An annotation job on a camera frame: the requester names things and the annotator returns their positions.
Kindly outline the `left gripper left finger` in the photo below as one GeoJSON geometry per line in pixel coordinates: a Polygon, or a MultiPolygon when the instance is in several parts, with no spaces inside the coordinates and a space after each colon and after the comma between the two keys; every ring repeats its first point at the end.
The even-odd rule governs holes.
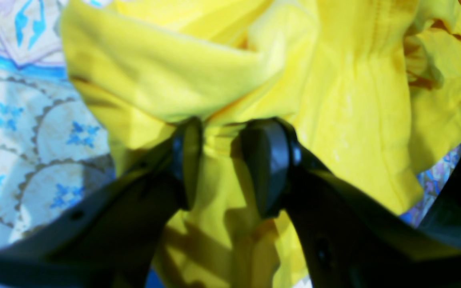
{"type": "Polygon", "coordinates": [[[179,124],[123,176],[0,249],[10,288],[144,288],[163,229],[194,204],[202,122],[179,124]]]}

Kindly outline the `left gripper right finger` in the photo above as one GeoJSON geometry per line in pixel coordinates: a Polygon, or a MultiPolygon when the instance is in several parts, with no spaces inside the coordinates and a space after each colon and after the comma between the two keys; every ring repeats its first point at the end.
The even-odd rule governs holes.
{"type": "Polygon", "coordinates": [[[241,147],[263,219],[286,212],[315,288],[461,288],[461,249],[339,179],[292,125],[254,120],[241,147]]]}

